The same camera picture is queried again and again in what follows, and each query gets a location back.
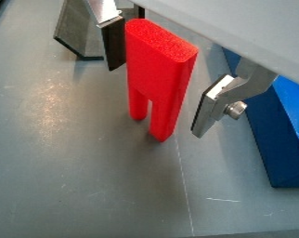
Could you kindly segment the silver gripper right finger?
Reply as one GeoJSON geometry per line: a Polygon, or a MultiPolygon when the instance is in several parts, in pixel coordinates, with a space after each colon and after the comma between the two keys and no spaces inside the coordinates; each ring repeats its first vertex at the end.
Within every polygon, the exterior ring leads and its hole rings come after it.
{"type": "Polygon", "coordinates": [[[236,75],[223,75],[203,92],[191,127],[197,138],[203,137],[224,115],[239,119],[247,109],[244,100],[264,93],[277,76],[273,71],[245,58],[240,59],[236,75]]]}

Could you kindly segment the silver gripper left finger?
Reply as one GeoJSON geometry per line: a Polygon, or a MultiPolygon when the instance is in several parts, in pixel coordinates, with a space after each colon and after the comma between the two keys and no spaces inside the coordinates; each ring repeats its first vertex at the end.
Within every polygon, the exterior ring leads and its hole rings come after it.
{"type": "Polygon", "coordinates": [[[84,0],[89,14],[100,29],[108,69],[113,71],[125,63],[125,19],[114,0],[84,0]]]}

